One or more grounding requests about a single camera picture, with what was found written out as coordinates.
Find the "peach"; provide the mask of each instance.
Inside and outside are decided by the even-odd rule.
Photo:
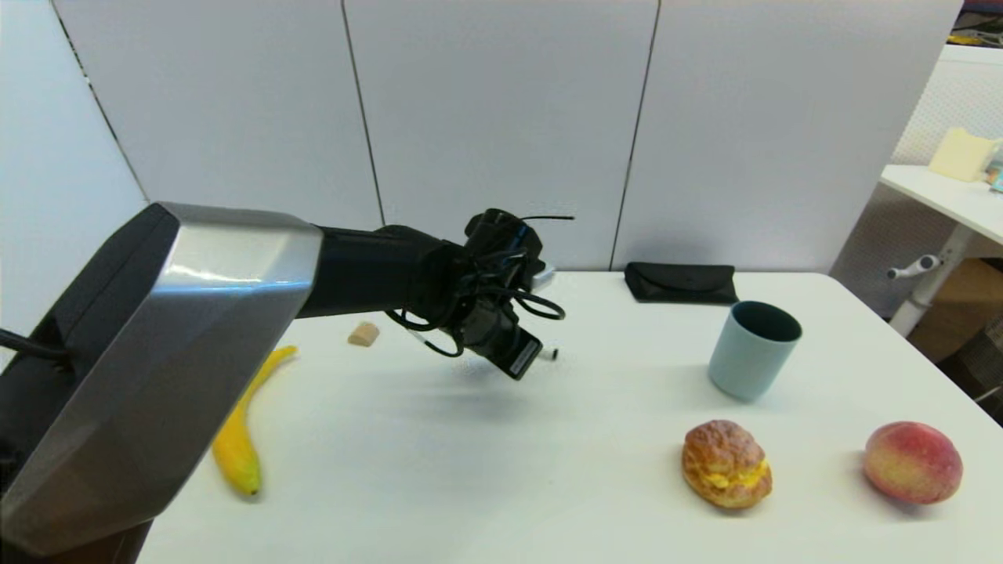
[[[910,503],[942,502],[961,485],[961,457],[951,440],[919,422],[889,424],[874,433],[864,473],[882,492]]]

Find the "white desk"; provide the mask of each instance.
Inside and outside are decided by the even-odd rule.
[[[154,523],[142,564],[201,562],[988,562],[998,558],[1003,431],[850,292],[817,274],[739,274],[804,337],[774,387],[739,404],[705,370],[727,309],[638,304],[621,273],[560,273],[568,319],[526,316],[560,347],[521,382],[430,353],[381,314],[297,321],[300,356],[255,399],[259,503],[212,458]],[[362,318],[372,348],[345,344]],[[697,498],[683,436],[750,430],[774,492],[738,515]],[[933,425],[961,490],[921,508],[876,493],[861,450],[879,426]]]
[[[956,181],[926,167],[891,165],[885,167],[881,182],[958,222],[938,255],[943,266],[924,276],[892,318],[895,330],[908,335],[930,309],[951,272],[964,260],[965,249],[975,233],[1003,245],[1003,197],[991,193],[986,183]]]

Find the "white wall panel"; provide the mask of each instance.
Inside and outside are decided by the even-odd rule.
[[[895,165],[926,165],[949,127],[1003,136],[1003,49],[945,45],[899,145]]]
[[[338,2],[56,8],[150,199],[380,225]]]
[[[826,271],[959,4],[664,3],[614,266]]]
[[[0,19],[0,325],[27,333],[145,202],[52,6],[4,1]]]
[[[349,0],[387,223],[454,241],[539,222],[545,259],[609,266],[656,0]]]

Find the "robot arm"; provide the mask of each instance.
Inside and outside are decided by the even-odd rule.
[[[530,293],[545,271],[542,244],[499,210],[465,234],[460,246],[401,226],[360,232],[283,214],[147,208],[32,333],[65,354],[25,351],[0,374],[5,549],[60,553],[159,514],[297,317],[386,311],[456,347],[426,341],[433,350],[468,348],[522,378],[541,343],[512,302],[564,317]]]

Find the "light blue cup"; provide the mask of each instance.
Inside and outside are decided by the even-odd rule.
[[[710,379],[725,393],[751,401],[769,389],[800,338],[800,323],[786,311],[738,302],[710,357]]]

